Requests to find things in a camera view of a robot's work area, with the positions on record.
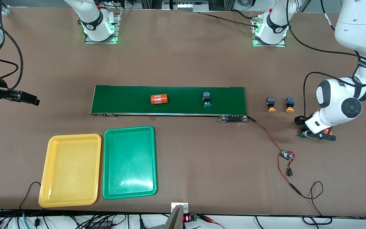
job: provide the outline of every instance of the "plastic tray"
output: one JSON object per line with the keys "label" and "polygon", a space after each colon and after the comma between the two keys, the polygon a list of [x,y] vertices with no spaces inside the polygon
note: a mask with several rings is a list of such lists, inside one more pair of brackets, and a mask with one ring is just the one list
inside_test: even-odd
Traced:
{"label": "plastic tray", "polygon": [[90,205],[97,199],[101,137],[54,136],[48,144],[42,185],[41,207]]}
{"label": "plastic tray", "polygon": [[104,198],[145,197],[156,191],[154,128],[107,130],[104,134]]}

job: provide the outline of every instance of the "metal mounting plate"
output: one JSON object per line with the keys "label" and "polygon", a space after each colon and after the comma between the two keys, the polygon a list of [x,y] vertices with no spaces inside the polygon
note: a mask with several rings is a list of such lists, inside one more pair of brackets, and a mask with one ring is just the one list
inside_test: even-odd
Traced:
{"label": "metal mounting plate", "polygon": [[174,208],[176,207],[176,205],[183,205],[184,207],[184,214],[189,213],[189,203],[172,203],[170,205],[170,212],[172,212],[174,210]]}

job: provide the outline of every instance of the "battery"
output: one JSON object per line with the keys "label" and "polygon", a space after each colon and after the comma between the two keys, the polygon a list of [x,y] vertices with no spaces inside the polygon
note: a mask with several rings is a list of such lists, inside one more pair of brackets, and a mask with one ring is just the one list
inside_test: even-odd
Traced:
{"label": "battery", "polygon": [[151,95],[152,104],[167,103],[167,94],[153,94]]}

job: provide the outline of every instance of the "table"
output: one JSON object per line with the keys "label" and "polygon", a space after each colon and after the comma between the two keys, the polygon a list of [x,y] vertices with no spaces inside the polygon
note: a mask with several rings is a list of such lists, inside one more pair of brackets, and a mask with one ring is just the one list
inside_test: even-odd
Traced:
{"label": "table", "polygon": [[[247,22],[234,12],[219,16]],[[333,23],[337,15],[330,15]],[[316,214],[276,167],[278,150],[256,123],[225,123],[208,117],[89,115],[94,85],[245,87],[248,114],[279,145],[297,155],[289,180],[305,195],[314,181],[324,193],[315,204],[325,215],[366,216],[366,101],[356,120],[333,129],[336,142],[299,137],[302,84],[310,71],[350,76],[356,58],[321,53],[290,35],[286,48],[253,47],[250,28],[186,11],[133,10],[123,21],[117,45],[85,45],[69,8],[14,8],[4,27],[24,55],[18,90],[35,94],[40,106],[0,101],[0,208],[18,208],[32,181],[41,181],[46,147],[54,135],[97,133],[110,128],[151,125],[156,132],[158,192],[152,197],[105,200],[68,210],[169,212],[171,202],[189,210],[222,214]],[[297,13],[298,38],[316,48],[349,51],[334,39],[322,14]],[[0,58],[18,61],[6,39]],[[0,64],[0,75],[11,66]],[[9,85],[15,77],[9,77]],[[307,113],[319,108],[309,77]],[[275,113],[265,99],[274,96]],[[295,113],[285,110],[296,99]],[[285,160],[281,159],[282,168]],[[33,187],[25,209],[40,208]]]}

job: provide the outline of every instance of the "red wire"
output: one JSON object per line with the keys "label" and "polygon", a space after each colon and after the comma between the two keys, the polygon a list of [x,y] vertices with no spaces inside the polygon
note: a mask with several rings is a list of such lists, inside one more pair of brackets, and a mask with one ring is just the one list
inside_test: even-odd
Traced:
{"label": "red wire", "polygon": [[206,217],[206,220],[207,220],[207,222],[209,222],[209,223],[217,224],[217,225],[219,225],[219,226],[221,226],[222,228],[224,228],[224,229],[225,229],[225,227],[224,227],[223,225],[221,225],[221,224],[219,224],[219,223],[215,222],[215,221],[214,221],[213,219],[211,219],[210,217]]}
{"label": "red wire", "polygon": [[[262,124],[260,124],[259,122],[256,122],[258,125],[260,125],[260,127],[262,127],[264,130],[265,130],[265,132],[268,134],[268,136],[269,136],[269,139],[273,142],[273,144],[279,149],[279,154],[278,154],[278,158],[277,158],[277,163],[278,163],[278,170],[279,170],[279,172],[281,173],[281,175],[282,175],[282,177],[285,179],[285,181],[286,181],[286,183],[288,183],[288,185],[290,185],[290,182],[289,182],[289,180],[287,179],[287,177],[286,177],[286,175],[283,173],[283,171],[282,171],[282,169],[281,169],[281,167],[280,167],[280,165],[279,165],[279,158],[280,158],[280,156],[281,156],[281,152],[282,152],[282,148],[280,148],[280,146],[278,145],[278,143],[275,141],[275,139],[272,137],[272,135],[270,135],[270,133],[269,133],[269,131],[262,125]],[[290,161],[289,161],[289,163],[288,163],[288,168],[290,168],[290,164],[293,162],[293,160],[296,158],[296,155],[295,155],[295,153],[294,152],[291,152],[291,151],[288,151],[288,153],[290,153],[291,155],[292,155],[292,157],[293,157],[293,159],[291,159]]]}
{"label": "red wire", "polygon": [[275,141],[275,139],[272,137],[272,135],[270,135],[269,131],[259,122],[256,122],[256,123],[265,130],[265,132],[268,134],[268,136],[269,136],[270,140],[273,142],[273,144],[279,149],[279,151],[282,152],[283,149],[279,147],[278,143]]}
{"label": "red wire", "polygon": [[217,225],[220,225],[222,228],[224,228],[224,229],[225,229],[225,227],[224,227],[223,225],[221,225],[221,224],[219,224],[219,223],[215,222],[214,220],[212,221],[212,223],[217,224]]}
{"label": "red wire", "polygon": [[290,153],[290,155],[292,155],[292,157],[293,157],[293,159],[291,159],[290,161],[289,161],[289,163],[288,163],[288,168],[290,168],[290,164],[292,163],[292,161],[296,158],[296,155],[295,155],[295,153],[294,152],[292,152],[292,151],[288,151],[288,153]]}

